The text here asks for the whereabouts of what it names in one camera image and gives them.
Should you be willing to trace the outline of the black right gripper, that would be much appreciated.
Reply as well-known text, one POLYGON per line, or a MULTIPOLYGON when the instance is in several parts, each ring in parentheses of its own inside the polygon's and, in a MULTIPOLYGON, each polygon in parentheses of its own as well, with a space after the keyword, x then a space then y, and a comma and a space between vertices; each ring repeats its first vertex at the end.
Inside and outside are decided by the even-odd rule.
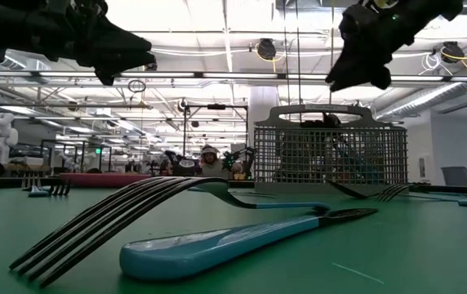
POLYGON ((327 75, 331 91, 370 83, 382 90, 391 84, 390 71, 372 60, 389 61, 400 47, 410 46, 432 20, 451 21, 463 10, 464 0, 398 0, 389 9, 374 0, 358 0, 342 13, 339 25, 344 47, 327 75))

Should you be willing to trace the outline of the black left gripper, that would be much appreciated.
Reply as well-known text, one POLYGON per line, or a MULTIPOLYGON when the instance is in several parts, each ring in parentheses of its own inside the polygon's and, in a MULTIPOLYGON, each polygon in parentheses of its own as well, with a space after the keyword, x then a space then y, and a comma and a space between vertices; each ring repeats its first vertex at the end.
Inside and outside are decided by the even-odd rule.
POLYGON ((156 70, 150 41, 113 24, 106 17, 106 0, 16 0, 32 48, 47 59, 76 60, 92 67, 103 85, 116 74, 145 67, 156 70))

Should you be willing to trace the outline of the grey plastic cutlery basket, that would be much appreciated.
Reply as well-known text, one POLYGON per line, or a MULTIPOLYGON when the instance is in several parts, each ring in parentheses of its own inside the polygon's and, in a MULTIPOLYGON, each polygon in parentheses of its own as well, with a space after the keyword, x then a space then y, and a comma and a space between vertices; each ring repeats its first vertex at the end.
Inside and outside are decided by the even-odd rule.
POLYGON ((255 122, 253 178, 258 192, 320 194, 333 180, 361 193, 407 183, 407 131, 379 122, 368 108, 290 105, 255 122), (303 128, 306 120, 335 114, 338 128, 303 128))

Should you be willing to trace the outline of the long LED light bar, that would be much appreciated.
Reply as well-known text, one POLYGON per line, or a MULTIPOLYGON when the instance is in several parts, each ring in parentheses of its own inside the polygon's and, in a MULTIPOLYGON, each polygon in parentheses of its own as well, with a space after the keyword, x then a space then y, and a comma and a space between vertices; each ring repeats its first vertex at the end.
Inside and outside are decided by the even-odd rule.
MULTIPOLYGON (((87 71, 13 71, 0 70, 0 77, 11 78, 96 78, 87 71)), ((115 78, 196 78, 196 79, 256 79, 256 80, 326 80, 326 74, 315 73, 226 73, 226 72, 123 72, 115 78)), ((467 76, 393 75, 392 82, 467 82, 467 76)))

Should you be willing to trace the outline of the pink round plate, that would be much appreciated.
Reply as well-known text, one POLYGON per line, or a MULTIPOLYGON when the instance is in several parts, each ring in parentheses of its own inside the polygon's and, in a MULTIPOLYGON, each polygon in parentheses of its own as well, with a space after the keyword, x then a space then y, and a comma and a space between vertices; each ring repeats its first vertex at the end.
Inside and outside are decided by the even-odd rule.
POLYGON ((60 179, 85 188, 122 188, 151 176, 126 173, 60 173, 60 179))

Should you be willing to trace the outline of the grey chair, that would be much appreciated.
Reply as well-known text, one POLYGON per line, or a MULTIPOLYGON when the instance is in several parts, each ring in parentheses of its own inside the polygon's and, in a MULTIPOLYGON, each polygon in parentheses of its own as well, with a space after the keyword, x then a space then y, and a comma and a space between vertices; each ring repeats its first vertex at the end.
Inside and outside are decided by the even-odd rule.
POLYGON ((442 167, 441 170, 445 185, 467 187, 466 167, 442 167))

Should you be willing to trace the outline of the person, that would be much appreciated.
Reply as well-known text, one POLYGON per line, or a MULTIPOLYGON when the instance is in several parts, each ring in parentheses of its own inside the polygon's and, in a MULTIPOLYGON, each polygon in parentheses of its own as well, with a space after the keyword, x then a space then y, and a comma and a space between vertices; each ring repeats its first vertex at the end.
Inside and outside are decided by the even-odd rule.
POLYGON ((217 177, 226 180, 232 180, 234 173, 242 171, 241 163, 234 163, 228 169, 223 167, 223 160, 218 157, 218 150, 211 145, 204 145, 200 152, 200 171, 197 176, 217 177))

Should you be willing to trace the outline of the green table mat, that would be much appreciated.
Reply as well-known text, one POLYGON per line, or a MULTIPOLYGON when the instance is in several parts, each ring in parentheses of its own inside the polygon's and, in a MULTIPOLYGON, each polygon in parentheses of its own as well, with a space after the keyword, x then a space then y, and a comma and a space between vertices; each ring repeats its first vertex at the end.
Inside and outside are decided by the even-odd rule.
POLYGON ((412 197, 370 201, 372 216, 297 235, 191 279, 125 277, 118 262, 125 243, 304 214, 301 208, 246 210, 186 191, 45 289, 9 271, 16 257, 106 195, 73 189, 66 198, 30 198, 0 189, 0 294, 467 294, 467 207, 412 197))

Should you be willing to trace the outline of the black metal frame rig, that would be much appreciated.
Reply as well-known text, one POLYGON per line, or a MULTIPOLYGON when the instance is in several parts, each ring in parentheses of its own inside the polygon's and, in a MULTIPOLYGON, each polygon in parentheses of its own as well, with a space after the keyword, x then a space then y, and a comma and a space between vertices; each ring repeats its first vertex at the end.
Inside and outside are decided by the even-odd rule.
POLYGON ((184 105, 182 155, 191 158, 204 145, 226 151, 232 145, 249 143, 247 105, 184 105))

